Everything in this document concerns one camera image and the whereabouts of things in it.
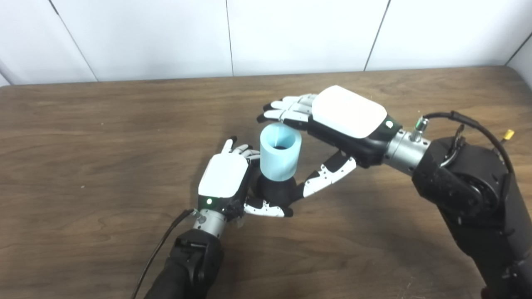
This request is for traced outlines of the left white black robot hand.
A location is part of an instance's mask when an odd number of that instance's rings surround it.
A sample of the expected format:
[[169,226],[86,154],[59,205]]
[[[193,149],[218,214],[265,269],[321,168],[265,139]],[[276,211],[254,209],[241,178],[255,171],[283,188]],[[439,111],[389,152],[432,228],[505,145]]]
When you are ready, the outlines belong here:
[[198,210],[215,211],[226,222],[246,213],[291,218],[288,206],[268,199],[260,171],[260,151],[248,144],[236,147],[236,136],[226,140],[220,153],[211,157],[198,185]]

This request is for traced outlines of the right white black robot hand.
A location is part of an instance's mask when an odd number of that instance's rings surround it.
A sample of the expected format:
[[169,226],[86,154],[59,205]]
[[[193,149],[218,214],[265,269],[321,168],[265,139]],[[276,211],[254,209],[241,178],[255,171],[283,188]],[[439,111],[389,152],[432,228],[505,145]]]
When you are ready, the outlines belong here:
[[264,106],[257,121],[283,123],[337,148],[290,192],[294,201],[338,182],[357,167],[383,164],[389,145],[403,128],[382,105],[340,86],[273,101]]

